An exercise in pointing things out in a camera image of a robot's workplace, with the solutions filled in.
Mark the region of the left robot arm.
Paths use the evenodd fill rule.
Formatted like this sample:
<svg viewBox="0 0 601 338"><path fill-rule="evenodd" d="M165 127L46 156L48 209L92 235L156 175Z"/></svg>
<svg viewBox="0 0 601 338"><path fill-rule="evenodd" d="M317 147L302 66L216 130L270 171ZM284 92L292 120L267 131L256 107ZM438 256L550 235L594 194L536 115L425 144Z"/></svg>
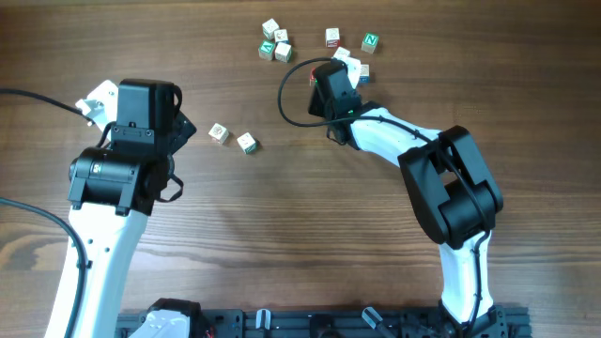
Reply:
<svg viewBox="0 0 601 338"><path fill-rule="evenodd" d="M174 154L195 134L180 88L105 81L78 105L103 128L69 168L69 241L48 337L109 337L136 246L170 181Z"/></svg>

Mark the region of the shell picture block red side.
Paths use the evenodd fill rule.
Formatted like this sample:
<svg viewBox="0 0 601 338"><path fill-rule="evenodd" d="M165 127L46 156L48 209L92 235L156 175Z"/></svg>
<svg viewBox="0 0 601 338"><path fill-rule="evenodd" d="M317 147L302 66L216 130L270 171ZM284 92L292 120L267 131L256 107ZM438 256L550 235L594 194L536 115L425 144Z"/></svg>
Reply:
<svg viewBox="0 0 601 338"><path fill-rule="evenodd" d="M219 123L215 123L210 128L208 135L213 141L223 145L229 137L229 129Z"/></svg>

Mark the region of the horse picture block green side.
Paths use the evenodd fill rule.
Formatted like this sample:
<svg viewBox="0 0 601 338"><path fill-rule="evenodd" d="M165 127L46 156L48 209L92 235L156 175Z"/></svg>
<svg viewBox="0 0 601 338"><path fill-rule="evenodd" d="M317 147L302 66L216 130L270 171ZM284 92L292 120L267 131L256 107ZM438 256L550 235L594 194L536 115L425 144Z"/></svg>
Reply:
<svg viewBox="0 0 601 338"><path fill-rule="evenodd" d="M238 137L237 142L245 154L251 154L257 148L257 141L249 132L245 132Z"/></svg>

